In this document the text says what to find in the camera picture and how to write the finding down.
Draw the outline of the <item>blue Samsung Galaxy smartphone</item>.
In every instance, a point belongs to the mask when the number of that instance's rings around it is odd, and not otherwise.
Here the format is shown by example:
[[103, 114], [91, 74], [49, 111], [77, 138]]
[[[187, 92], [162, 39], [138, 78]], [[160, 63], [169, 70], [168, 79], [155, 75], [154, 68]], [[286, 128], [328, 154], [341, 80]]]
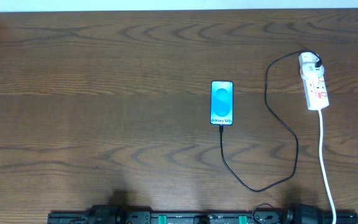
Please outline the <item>blue Samsung Galaxy smartphone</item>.
[[232, 81], [211, 82], [210, 123], [230, 126], [234, 122], [234, 84]]

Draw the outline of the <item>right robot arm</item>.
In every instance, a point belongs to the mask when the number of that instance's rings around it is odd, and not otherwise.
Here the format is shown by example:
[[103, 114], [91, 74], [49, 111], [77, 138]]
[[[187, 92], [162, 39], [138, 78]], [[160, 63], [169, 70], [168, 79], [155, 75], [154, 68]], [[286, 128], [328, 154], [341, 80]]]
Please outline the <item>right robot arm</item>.
[[323, 213], [318, 207], [305, 204], [291, 204], [283, 216], [284, 224], [323, 224]]

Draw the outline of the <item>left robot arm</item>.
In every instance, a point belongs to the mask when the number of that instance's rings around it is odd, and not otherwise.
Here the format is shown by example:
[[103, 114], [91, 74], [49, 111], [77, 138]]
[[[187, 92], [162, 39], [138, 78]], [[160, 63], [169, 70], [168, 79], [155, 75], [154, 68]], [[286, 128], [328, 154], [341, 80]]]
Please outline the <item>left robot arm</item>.
[[119, 207], [93, 205], [86, 213], [88, 224], [119, 224], [121, 220]]

